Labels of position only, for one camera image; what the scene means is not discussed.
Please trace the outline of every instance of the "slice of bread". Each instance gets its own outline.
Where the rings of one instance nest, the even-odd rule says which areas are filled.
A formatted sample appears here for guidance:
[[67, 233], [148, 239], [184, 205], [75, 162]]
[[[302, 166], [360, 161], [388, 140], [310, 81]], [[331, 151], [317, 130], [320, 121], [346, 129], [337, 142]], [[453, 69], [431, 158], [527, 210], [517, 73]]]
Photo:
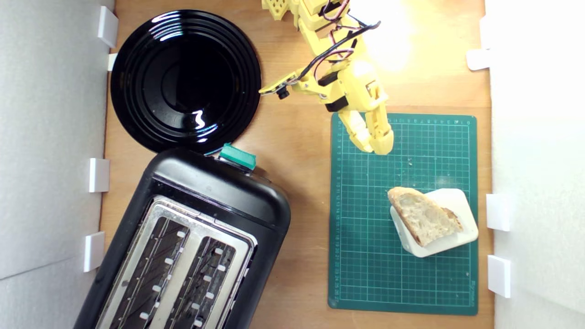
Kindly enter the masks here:
[[453, 211], [441, 208], [415, 189], [395, 187], [388, 191], [388, 199], [420, 246], [463, 231], [463, 226]]

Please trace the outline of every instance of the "cutting mat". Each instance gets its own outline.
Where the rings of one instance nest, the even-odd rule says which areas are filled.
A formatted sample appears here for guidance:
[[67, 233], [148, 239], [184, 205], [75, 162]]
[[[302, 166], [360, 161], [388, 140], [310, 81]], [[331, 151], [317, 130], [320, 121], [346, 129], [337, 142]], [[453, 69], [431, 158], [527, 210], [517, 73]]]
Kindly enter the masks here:
[[427, 258], [402, 248], [388, 189], [465, 192], [477, 222], [477, 122], [389, 114], [394, 150], [363, 153], [332, 118], [329, 305], [335, 309], [477, 314], [477, 241]]

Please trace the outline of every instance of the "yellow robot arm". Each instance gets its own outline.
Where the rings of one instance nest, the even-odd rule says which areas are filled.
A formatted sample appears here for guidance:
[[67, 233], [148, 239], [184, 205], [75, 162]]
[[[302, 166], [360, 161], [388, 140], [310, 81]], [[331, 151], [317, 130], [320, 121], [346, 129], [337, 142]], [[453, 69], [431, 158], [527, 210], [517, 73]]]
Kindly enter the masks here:
[[[390, 153], [394, 132], [386, 116], [388, 95], [364, 56], [366, 49], [361, 37], [379, 23], [364, 26], [350, 18], [349, 0], [262, 0], [262, 6], [277, 20], [290, 11], [295, 27], [316, 57], [307, 67], [261, 89], [260, 94], [278, 94], [283, 99], [290, 86], [294, 91], [317, 95], [329, 112], [339, 114], [351, 141], [360, 150]], [[317, 31], [329, 27], [327, 37], [317, 35]], [[324, 61], [332, 66], [317, 79], [316, 70]], [[365, 112], [365, 121], [360, 112]]]

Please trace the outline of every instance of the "white square plate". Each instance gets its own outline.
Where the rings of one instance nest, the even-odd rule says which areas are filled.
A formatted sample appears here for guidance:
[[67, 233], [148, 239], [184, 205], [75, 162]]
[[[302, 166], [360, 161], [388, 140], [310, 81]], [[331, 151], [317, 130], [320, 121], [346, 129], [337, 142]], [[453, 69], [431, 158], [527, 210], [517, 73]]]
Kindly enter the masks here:
[[453, 213], [457, 215], [459, 222], [461, 222], [463, 231], [439, 238], [430, 244], [427, 244], [426, 247], [421, 247], [416, 241], [414, 241], [414, 238], [400, 219], [400, 216], [398, 216], [394, 207], [390, 207], [390, 215], [392, 216], [394, 226], [398, 231], [402, 247], [406, 251], [416, 257], [423, 258], [457, 246], [468, 244], [477, 239], [479, 234], [477, 224], [473, 218], [472, 210], [469, 207], [469, 203], [467, 202], [467, 198], [463, 191], [458, 189], [439, 189], [426, 193], [426, 196], [436, 202], [439, 206], [453, 211]]

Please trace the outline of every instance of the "white clip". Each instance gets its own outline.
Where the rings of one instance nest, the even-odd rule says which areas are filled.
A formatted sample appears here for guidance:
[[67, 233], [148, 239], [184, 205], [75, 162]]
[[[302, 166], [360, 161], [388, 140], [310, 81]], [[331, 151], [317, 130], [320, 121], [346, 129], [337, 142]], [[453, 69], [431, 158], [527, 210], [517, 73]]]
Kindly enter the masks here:
[[90, 159], [90, 193], [109, 191], [109, 160]]
[[487, 257], [487, 288], [502, 297], [511, 295], [511, 262], [494, 255]]
[[471, 71], [482, 70], [491, 66], [489, 49], [471, 49], [466, 54], [467, 67]]
[[97, 232], [85, 236], [83, 272], [97, 268], [104, 260], [105, 233]]
[[110, 48], [116, 47], [118, 18], [106, 6], [101, 6], [99, 9], [98, 38]]
[[487, 227], [510, 231], [510, 201], [502, 194], [486, 194]]
[[118, 57], [118, 53], [113, 53], [113, 54], [108, 55], [108, 72], [111, 72], [113, 70], [113, 64], [116, 61], [117, 57]]

